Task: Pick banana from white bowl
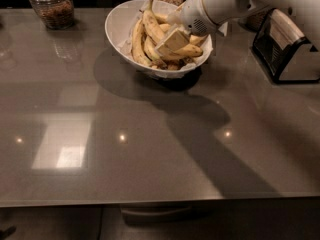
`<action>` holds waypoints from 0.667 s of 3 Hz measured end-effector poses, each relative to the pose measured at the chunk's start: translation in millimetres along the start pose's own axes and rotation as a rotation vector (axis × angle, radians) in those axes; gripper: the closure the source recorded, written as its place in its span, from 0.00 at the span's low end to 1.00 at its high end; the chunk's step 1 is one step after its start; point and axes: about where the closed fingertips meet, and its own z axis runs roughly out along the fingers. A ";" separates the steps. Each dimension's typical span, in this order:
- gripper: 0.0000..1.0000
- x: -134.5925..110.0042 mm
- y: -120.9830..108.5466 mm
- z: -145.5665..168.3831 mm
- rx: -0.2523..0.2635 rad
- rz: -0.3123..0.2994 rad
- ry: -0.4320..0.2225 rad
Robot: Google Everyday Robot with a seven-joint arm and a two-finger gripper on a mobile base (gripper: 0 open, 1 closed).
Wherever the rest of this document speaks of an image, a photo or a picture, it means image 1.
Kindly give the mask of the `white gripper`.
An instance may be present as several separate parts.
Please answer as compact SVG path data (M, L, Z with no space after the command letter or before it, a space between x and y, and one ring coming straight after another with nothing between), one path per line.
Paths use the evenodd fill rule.
M210 20L202 0L186 0L183 5L167 15L166 21L170 25L182 22L182 25L196 36L205 36L217 31L217 25ZM164 56L183 48L188 43L189 35L180 28L174 28L157 43L155 50Z

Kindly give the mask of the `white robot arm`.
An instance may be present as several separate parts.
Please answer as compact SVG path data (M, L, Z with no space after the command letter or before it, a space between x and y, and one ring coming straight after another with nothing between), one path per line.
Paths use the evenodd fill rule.
M179 12L168 16L178 28L160 39L156 51L167 55L182 48L189 34L215 33L224 23L267 7L290 16L308 40L320 46L320 0L186 0Z

